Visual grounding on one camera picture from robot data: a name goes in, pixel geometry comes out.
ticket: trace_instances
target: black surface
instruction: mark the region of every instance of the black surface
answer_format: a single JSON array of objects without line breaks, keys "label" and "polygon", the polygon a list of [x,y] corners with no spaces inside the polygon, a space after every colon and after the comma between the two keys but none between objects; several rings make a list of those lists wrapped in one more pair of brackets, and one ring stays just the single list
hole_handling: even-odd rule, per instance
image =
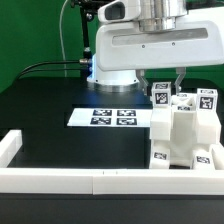
[{"label": "black surface", "polygon": [[[184,91],[216,88],[184,80]],[[223,92],[218,115],[223,121]],[[0,137],[23,130],[24,146],[10,167],[142,168],[148,129],[68,128],[74,107],[151,108],[141,91],[94,92],[79,79],[26,78],[0,94]],[[223,223],[223,196],[0,194],[0,223]]]}]

